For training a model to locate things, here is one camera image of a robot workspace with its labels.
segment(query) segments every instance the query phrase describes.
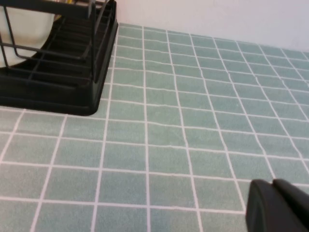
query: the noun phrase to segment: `black object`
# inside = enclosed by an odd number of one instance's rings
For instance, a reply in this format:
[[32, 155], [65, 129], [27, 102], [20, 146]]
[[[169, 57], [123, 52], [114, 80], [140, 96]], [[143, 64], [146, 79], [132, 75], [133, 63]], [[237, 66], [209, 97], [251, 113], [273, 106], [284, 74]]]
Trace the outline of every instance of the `black object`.
[[248, 232], [309, 232], [309, 196], [285, 180], [253, 180], [246, 223]]
[[[27, 61], [0, 68], [0, 105], [76, 115], [98, 110], [118, 23], [116, 2], [77, 0], [74, 4], [46, 0], [0, 0], [13, 47], [37, 51]], [[41, 49], [14, 44], [6, 7], [48, 12], [62, 17]]]

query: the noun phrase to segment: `white wall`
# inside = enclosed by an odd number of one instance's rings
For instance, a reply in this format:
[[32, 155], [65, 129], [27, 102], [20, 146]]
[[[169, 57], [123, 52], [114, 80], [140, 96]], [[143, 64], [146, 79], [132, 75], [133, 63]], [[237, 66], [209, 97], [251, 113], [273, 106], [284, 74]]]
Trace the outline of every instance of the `white wall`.
[[116, 0], [118, 21], [309, 51], [309, 0]]

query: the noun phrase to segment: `black dish rack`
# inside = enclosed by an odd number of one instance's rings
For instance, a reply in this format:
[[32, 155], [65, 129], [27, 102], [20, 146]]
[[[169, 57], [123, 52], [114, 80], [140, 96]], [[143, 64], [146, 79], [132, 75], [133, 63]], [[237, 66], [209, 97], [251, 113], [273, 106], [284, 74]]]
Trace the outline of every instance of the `black dish rack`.
[[[76, 0], [66, 4], [46, 0], [0, 0], [12, 44], [37, 53], [23, 63], [0, 68], [0, 105], [75, 115], [98, 110], [116, 37], [116, 2]], [[54, 22], [41, 49], [14, 44], [7, 7], [62, 15]]]

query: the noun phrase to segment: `plate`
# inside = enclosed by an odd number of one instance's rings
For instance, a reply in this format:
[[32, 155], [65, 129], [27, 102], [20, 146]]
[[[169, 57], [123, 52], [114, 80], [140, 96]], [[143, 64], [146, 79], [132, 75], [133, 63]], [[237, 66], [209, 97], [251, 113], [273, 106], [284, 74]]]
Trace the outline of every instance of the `plate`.
[[[11, 28], [16, 45], [40, 49], [46, 42], [54, 22], [54, 14], [37, 11], [7, 8]], [[12, 44], [9, 27], [4, 13], [0, 7], [0, 34], [4, 43]], [[26, 59], [16, 56], [12, 47], [4, 47], [6, 60], [9, 66], [19, 64]], [[17, 49], [21, 56], [31, 57], [35, 51]], [[5, 67], [3, 53], [0, 51], [0, 68]]]

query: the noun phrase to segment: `dish rack wire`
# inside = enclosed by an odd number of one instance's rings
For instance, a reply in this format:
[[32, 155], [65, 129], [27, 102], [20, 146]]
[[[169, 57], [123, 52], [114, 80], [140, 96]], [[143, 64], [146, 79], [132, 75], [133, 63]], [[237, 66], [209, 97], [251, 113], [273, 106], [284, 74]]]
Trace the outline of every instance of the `dish rack wire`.
[[[75, 0], [73, 4], [46, 0], [0, 0], [12, 44], [0, 47], [0, 105], [76, 115], [98, 109], [118, 23], [116, 2]], [[15, 44], [7, 7], [61, 15], [41, 49]], [[27, 60], [9, 66], [5, 47]], [[36, 51], [23, 57], [18, 49]]]

